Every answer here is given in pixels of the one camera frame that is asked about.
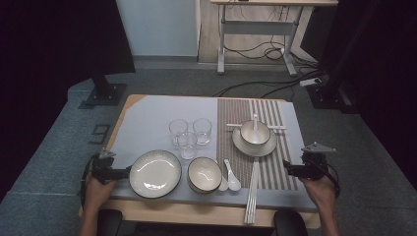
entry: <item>floor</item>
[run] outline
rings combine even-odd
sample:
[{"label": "floor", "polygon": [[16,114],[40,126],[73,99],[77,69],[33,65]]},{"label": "floor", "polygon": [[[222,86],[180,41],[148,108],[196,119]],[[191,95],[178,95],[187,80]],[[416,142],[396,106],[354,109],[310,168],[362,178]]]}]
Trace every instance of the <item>floor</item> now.
[{"label": "floor", "polygon": [[[290,78],[284,66],[279,65],[230,66],[219,76],[212,64],[153,60],[138,63],[135,74],[108,79],[110,83],[128,85],[125,99],[132,93],[212,96],[244,82],[283,82]],[[69,89],[61,115],[0,205],[0,235],[77,235],[80,176],[88,158],[108,141],[92,145],[90,142],[97,137],[91,133],[99,124],[113,127],[122,109],[122,104],[79,109],[92,89],[91,80]],[[272,89],[252,85],[229,90],[224,96],[260,97]],[[305,144],[318,142],[337,149],[328,161],[340,178],[336,210],[343,235],[417,235],[416,191],[359,115],[315,109],[308,93],[299,86],[268,97],[294,103]],[[135,222],[123,221],[120,235],[129,235],[136,226]],[[219,235],[218,227],[186,224],[141,222],[139,229],[137,235],[141,236]],[[267,234],[255,230],[254,235]],[[309,235],[321,232],[309,230]]]}]

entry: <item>drinking glass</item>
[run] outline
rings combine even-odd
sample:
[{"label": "drinking glass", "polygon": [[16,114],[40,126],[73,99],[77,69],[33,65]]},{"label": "drinking glass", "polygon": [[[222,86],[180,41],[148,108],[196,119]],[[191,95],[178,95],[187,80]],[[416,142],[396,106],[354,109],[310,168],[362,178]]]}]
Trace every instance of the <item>drinking glass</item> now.
[{"label": "drinking glass", "polygon": [[197,144],[208,144],[211,136],[211,122],[208,119],[201,118],[194,122],[193,128],[194,134],[197,136]]},{"label": "drinking glass", "polygon": [[176,119],[169,123],[169,131],[171,132],[172,144],[178,146],[178,136],[188,131],[188,123],[182,119]]},{"label": "drinking glass", "polygon": [[177,138],[180,147],[180,155],[184,159],[191,159],[197,155],[196,144],[197,137],[191,132],[181,134]]}]

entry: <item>black chair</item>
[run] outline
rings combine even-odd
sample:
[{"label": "black chair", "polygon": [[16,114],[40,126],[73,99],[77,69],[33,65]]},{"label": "black chair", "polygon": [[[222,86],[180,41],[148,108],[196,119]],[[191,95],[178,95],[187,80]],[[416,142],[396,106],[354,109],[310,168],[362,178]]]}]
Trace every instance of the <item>black chair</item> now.
[{"label": "black chair", "polygon": [[272,236],[308,236],[306,225],[301,215],[292,209],[280,209],[273,216],[275,225]]},{"label": "black chair", "polygon": [[122,222],[122,212],[117,209],[101,209],[98,212],[97,236],[116,236]]}]

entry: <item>saucer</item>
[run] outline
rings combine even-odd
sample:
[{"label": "saucer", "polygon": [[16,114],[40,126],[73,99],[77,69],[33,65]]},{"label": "saucer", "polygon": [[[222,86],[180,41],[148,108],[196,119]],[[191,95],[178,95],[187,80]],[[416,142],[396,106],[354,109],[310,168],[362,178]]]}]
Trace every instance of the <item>saucer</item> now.
[{"label": "saucer", "polygon": [[155,199],[169,194],[181,178],[181,163],[166,150],[152,150],[132,165],[129,181],[139,196]]},{"label": "saucer", "polygon": [[275,150],[276,145],[277,145],[277,137],[273,130],[270,130],[270,139],[265,144],[262,144],[262,145],[252,145],[252,144],[247,143],[240,135],[239,128],[235,128],[233,130],[232,139],[233,139],[233,144],[240,151],[242,151],[243,153],[247,155],[255,156],[255,157],[260,157],[260,156],[270,154],[271,152]]}]

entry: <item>power strip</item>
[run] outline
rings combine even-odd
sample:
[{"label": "power strip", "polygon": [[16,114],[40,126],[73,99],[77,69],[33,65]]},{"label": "power strip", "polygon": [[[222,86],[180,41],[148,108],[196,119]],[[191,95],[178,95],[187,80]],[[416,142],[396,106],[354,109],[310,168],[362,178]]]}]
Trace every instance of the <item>power strip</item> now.
[{"label": "power strip", "polygon": [[312,78],[310,80],[305,80],[305,81],[300,82],[300,86],[305,87],[305,86],[317,85],[321,82],[322,80],[320,80],[319,78]]}]

